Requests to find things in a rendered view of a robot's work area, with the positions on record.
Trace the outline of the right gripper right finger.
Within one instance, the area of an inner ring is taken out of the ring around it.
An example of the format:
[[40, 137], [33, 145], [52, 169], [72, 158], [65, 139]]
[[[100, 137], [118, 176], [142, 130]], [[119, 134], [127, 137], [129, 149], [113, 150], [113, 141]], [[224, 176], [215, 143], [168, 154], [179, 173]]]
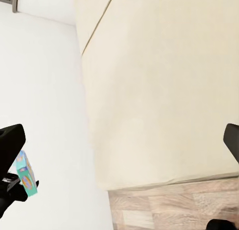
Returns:
[[228, 123], [223, 141], [239, 164], [239, 125]]

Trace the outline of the board game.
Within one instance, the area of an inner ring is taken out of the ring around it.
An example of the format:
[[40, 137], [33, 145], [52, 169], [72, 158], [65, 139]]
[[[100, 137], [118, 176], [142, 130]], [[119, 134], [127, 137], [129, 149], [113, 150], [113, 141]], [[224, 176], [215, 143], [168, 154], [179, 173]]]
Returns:
[[33, 194], [37, 193], [37, 184], [34, 179], [31, 164], [24, 150], [21, 150], [16, 157], [16, 169], [27, 196], [33, 196]]

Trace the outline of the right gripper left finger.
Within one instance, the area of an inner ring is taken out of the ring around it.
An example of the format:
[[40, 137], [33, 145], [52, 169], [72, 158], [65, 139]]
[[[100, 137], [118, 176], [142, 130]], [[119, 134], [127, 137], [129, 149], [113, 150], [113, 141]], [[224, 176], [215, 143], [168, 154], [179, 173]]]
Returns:
[[21, 123], [0, 129], [0, 182], [25, 143], [26, 137]]

